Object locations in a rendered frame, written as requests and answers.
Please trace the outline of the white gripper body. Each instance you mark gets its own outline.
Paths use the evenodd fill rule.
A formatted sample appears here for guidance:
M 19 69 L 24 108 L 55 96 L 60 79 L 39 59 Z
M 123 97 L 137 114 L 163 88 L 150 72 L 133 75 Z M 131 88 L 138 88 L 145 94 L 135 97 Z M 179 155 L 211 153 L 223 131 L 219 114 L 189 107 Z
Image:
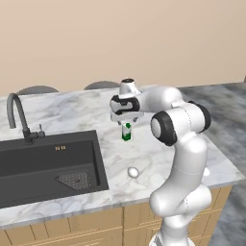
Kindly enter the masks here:
M 144 115 L 141 111 L 121 111 L 119 113 L 111 112 L 111 121 L 117 122 L 121 121 L 124 123 L 131 123 L 136 117 L 142 117 Z

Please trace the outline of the green and white milk carton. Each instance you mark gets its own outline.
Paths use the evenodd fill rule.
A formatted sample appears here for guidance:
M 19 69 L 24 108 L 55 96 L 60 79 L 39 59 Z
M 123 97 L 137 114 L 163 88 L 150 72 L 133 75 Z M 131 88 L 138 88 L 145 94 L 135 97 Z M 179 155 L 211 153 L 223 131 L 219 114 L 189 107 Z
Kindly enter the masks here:
M 122 125 L 122 138 L 127 141 L 131 139 L 132 126 L 130 123 L 124 123 Z

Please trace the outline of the dark grey sink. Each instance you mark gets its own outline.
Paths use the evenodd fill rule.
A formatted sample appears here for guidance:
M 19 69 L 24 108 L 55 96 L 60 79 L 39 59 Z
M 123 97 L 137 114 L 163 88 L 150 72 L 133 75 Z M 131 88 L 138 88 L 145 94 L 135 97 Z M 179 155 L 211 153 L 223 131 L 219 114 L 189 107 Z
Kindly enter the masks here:
M 95 131 L 0 141 L 0 209 L 108 188 Z

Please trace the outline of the white egg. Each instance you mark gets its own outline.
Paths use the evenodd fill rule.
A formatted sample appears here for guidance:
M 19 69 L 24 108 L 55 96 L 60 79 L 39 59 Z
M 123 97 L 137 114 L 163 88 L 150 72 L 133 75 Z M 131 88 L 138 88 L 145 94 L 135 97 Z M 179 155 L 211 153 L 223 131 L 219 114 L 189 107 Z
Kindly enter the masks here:
M 128 175 L 129 175 L 131 178 L 136 179 L 136 178 L 139 176 L 139 171 L 138 171 L 138 169 L 135 168 L 135 167 L 129 167 L 129 168 L 128 168 Z

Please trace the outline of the dark grey tap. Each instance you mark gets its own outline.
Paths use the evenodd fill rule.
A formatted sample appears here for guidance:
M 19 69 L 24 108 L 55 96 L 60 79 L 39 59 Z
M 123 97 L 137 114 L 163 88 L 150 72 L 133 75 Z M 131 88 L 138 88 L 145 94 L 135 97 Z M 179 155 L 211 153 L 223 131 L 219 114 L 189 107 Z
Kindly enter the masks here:
M 7 99 L 7 117 L 8 117 L 10 128 L 11 129 L 16 128 L 15 118 L 14 118 L 14 113 L 13 113 L 13 106 L 16 106 L 17 111 L 18 111 L 18 115 L 19 115 L 20 122 L 22 125 L 22 134 L 24 136 L 25 143 L 28 145 L 31 145 L 35 142 L 36 139 L 44 138 L 45 132 L 42 130 L 42 128 L 40 128 L 39 132 L 30 131 L 28 124 L 27 124 L 25 114 L 24 114 L 22 103 L 16 93 L 11 93 Z

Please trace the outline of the light wooden cupboard door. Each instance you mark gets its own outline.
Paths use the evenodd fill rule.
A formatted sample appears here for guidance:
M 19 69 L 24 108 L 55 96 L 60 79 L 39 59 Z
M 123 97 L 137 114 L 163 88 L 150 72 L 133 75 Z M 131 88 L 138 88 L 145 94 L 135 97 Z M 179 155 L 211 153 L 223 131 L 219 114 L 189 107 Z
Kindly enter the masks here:
M 0 246 L 18 246 L 36 243 L 71 233 L 67 218 L 36 223 L 33 225 L 0 230 Z
M 188 225 L 188 237 L 195 246 L 209 246 L 210 238 L 225 207 L 231 189 L 231 185 L 212 189 L 210 206 L 199 212 Z
M 81 234 L 83 239 L 102 239 L 105 246 L 123 245 L 123 209 L 105 209 L 69 218 L 73 234 Z
M 126 206 L 123 212 L 123 246 L 149 246 L 160 229 L 161 218 L 151 211 L 148 203 Z

